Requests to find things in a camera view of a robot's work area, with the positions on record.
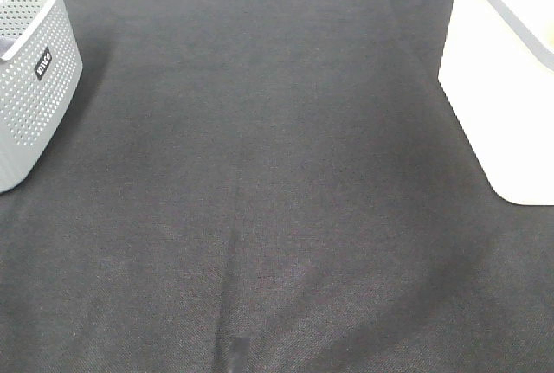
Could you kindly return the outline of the grey perforated laundry basket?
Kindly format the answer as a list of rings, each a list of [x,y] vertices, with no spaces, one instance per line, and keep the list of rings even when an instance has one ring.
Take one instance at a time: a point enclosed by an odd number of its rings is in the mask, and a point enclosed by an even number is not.
[[[1,0],[1,190],[21,183],[61,123],[82,73],[64,0]]]

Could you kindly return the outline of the white plastic basket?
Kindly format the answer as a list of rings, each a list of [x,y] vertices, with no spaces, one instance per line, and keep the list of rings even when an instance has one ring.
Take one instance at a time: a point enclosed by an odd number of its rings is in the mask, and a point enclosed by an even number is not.
[[[438,80],[492,189],[553,203],[553,0],[454,0]]]

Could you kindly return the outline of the black table cloth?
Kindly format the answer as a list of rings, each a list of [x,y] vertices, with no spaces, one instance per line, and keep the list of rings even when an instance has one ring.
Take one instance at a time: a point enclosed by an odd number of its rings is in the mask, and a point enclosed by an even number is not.
[[[552,371],[553,210],[493,192],[438,84],[453,0],[64,1],[2,371]]]

